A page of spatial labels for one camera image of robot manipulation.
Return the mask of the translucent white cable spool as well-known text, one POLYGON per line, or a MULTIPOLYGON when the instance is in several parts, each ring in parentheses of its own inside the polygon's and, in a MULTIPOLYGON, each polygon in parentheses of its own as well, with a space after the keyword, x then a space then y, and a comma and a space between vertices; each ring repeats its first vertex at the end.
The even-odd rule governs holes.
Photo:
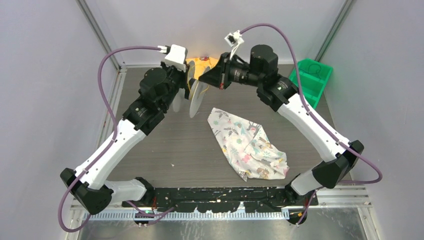
MULTIPOLYGON (((209 85, 197 79, 191 79, 190 82, 192 83, 192 87, 190 87, 190 95, 187 100, 190 100, 189 116, 193 118, 200 108, 209 85)), ((179 96, 177 92, 171 104, 172 110, 174 112, 179 112, 183 106, 184 100, 185 99, 179 96)))

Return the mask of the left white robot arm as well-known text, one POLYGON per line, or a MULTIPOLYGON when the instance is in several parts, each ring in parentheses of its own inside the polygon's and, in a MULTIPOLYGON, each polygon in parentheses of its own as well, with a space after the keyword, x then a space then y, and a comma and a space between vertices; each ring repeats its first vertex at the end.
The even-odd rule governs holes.
POLYGON ((144 178, 109 181, 127 153, 165 118, 173 100, 184 96, 188 74, 174 66, 149 69, 139 83, 139 97, 128 107, 117 128, 80 166, 65 168, 60 177, 91 215, 110 204, 132 201, 141 207, 154 202, 155 188, 144 178))

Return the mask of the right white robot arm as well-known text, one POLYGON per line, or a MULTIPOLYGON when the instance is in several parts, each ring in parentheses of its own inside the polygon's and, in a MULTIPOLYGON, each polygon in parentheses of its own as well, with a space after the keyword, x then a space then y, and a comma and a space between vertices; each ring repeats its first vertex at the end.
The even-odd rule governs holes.
POLYGON ((250 50, 250 61, 229 52, 221 54, 217 64, 203 73, 199 80, 220 90, 231 83, 256 87, 259 99, 289 120, 315 147, 322 161, 297 175, 288 185, 285 198, 299 205, 306 194, 320 187, 333 189, 355 166, 364 145, 338 134, 317 112, 308 106, 298 87, 278 73, 278 56, 265 44, 250 50))

